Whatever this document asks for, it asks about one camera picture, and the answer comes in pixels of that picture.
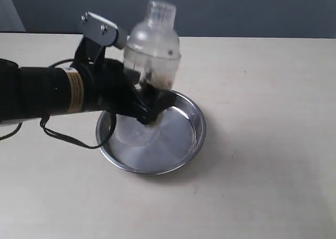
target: tape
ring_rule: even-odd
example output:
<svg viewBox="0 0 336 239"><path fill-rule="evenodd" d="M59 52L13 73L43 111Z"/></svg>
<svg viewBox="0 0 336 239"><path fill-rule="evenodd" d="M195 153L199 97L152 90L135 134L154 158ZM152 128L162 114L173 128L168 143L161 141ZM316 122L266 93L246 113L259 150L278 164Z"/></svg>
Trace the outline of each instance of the tape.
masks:
<svg viewBox="0 0 336 239"><path fill-rule="evenodd" d="M71 88L71 101L67 113L81 112L84 102L84 84L82 77L72 67L62 67L68 76Z"/></svg>

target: plastic bottle cap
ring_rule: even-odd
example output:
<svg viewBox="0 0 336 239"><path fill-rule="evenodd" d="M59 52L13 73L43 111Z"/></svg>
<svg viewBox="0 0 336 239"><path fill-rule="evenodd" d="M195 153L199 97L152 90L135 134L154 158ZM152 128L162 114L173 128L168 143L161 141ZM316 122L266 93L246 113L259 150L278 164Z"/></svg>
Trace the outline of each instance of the plastic bottle cap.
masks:
<svg viewBox="0 0 336 239"><path fill-rule="evenodd" d="M147 15L151 26L172 29L174 28L176 6L164 1L150 0Z"/></svg>

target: clear plastic container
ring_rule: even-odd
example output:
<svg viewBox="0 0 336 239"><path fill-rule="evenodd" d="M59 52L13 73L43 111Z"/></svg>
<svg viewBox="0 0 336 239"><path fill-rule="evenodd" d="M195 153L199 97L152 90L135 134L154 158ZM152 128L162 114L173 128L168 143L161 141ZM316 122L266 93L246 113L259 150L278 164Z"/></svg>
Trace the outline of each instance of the clear plastic container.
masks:
<svg viewBox="0 0 336 239"><path fill-rule="evenodd" d="M171 90L179 68L180 40L174 31L176 7L164 1L149 1L145 19L137 24L124 48L124 67L140 73L143 80L160 89ZM164 113L144 126L136 119L117 116L115 137L130 146L149 144L157 134Z"/></svg>

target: table surface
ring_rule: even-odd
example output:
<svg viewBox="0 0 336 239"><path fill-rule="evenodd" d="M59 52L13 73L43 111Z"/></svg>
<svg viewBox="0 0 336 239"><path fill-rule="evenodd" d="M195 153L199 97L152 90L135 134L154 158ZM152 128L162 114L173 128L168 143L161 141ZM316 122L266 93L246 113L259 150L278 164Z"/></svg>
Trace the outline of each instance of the table surface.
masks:
<svg viewBox="0 0 336 239"><path fill-rule="evenodd" d="M0 34L0 57L47 66L79 41ZM198 156L140 176L25 122L0 145L1 238L336 238L336 40L181 38L181 51L174 89L207 120ZM49 126L95 144L99 114Z"/></svg>

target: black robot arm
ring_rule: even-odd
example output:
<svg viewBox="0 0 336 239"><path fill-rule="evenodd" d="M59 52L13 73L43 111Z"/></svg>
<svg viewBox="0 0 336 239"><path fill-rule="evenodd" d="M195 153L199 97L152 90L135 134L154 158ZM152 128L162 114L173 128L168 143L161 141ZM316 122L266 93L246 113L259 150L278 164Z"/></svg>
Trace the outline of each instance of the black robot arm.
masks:
<svg viewBox="0 0 336 239"><path fill-rule="evenodd" d="M112 136L116 114L134 117L142 124L154 121L174 105L176 94L150 84L136 90L136 72L124 71L123 63L105 58L107 47L122 49L127 34L112 22L93 13L81 17L82 40L73 59L49 67L19 67L0 59L0 125L18 124L1 139L11 137L28 119L41 118L40 126L51 137L95 149ZM70 62L67 68L58 67ZM110 112L111 127L106 139L88 146L77 139L46 127L50 116L89 111Z"/></svg>

